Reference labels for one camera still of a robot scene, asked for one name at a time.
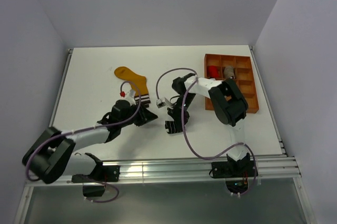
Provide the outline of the black white striped sock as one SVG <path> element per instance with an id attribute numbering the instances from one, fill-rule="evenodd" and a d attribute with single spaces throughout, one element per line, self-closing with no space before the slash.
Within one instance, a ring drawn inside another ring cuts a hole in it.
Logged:
<path id="1" fill-rule="evenodd" d="M 165 130 L 168 134 L 178 134 L 183 132 L 183 125 L 181 122 L 165 121 Z"/>

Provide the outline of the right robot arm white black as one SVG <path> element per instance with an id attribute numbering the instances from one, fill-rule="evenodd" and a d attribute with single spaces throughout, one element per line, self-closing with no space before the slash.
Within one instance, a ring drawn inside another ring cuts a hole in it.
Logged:
<path id="1" fill-rule="evenodd" d="M 232 176 L 238 177 L 246 170 L 245 162 L 250 160 L 251 154 L 245 143 L 244 119 L 246 118 L 248 103 L 232 79 L 211 80 L 199 78 L 196 74 L 187 74 L 173 80 L 172 88 L 179 97 L 176 103 L 167 109 L 167 114 L 172 118 L 165 122 L 168 134 L 182 133 L 191 152 L 203 160 L 213 160 L 226 154 L 228 171 Z M 230 147 L 213 157 L 199 155 L 189 143 L 185 124 L 190 115 L 188 108 L 196 95 L 208 98 L 213 106 L 217 119 L 230 130 Z"/>

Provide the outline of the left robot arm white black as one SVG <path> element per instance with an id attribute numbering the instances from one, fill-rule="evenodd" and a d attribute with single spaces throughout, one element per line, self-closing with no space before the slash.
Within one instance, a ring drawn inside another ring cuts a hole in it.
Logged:
<path id="1" fill-rule="evenodd" d="M 157 118 L 145 106 L 120 99 L 93 127 L 74 132 L 47 128 L 26 152 L 22 164 L 27 174 L 32 172 L 37 176 L 36 181 L 45 184 L 51 184 L 61 176 L 103 181 L 113 175 L 104 168 L 103 161 L 92 153 L 81 154 L 78 150 L 111 142 L 121 134 L 122 128 L 129 125 L 141 127 Z"/>

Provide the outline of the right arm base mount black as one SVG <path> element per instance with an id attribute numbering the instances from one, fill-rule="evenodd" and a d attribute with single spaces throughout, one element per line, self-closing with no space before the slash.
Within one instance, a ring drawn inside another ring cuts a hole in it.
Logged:
<path id="1" fill-rule="evenodd" d="M 257 178 L 258 171 L 253 161 L 239 164 L 234 161 L 215 161 L 211 163 L 209 176 L 213 179 L 235 179 L 226 181 L 226 188 L 230 193 L 242 194 L 249 188 L 249 178 Z"/>

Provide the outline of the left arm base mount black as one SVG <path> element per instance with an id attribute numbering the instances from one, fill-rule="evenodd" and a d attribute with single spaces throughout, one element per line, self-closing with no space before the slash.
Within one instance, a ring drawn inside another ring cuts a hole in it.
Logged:
<path id="1" fill-rule="evenodd" d="M 120 166 L 101 166 L 94 168 L 89 175 L 73 175 L 71 182 L 74 184 L 96 183 L 97 186 L 83 185 L 83 196 L 94 201 L 98 201 L 98 198 L 102 197 L 106 192 L 116 192 L 113 197 L 115 199 L 119 195 L 119 190 L 111 185 L 110 182 L 118 182 L 120 176 Z"/>

